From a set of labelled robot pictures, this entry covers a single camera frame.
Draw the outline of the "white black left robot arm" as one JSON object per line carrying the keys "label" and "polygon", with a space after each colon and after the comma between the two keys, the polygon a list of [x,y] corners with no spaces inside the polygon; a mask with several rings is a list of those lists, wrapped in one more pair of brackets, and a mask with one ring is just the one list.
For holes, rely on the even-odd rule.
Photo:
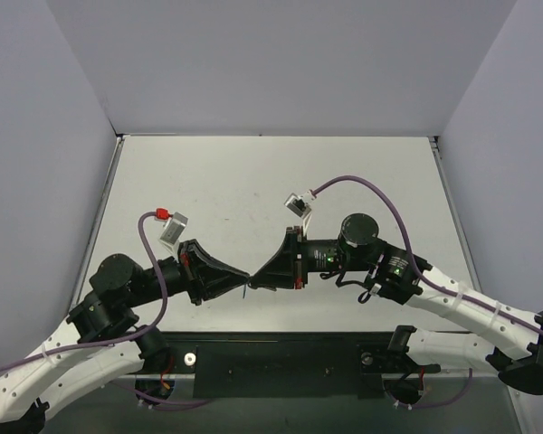
{"label": "white black left robot arm", "polygon": [[38,433],[57,410],[124,374],[161,373],[172,363],[158,321],[135,307],[186,293],[199,306],[246,284],[248,273],[208,255],[195,240],[143,269],[124,254],[101,262],[91,291],[23,363],[0,370],[0,433]]}

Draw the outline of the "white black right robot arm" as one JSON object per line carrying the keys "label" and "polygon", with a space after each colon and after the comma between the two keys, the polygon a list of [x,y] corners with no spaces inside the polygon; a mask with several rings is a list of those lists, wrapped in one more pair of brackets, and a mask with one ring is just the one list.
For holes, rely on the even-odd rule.
{"label": "white black right robot arm", "polygon": [[355,285],[359,303],[380,297],[422,309],[462,328],[433,332],[396,328],[386,359],[397,370],[451,366],[494,373],[510,388],[543,395],[543,310],[534,313],[490,298],[448,277],[425,259],[379,239],[376,221],[353,213],[333,240],[310,240],[289,227],[280,249],[251,277],[251,288],[303,289],[311,273],[351,285],[349,272],[364,272]]}

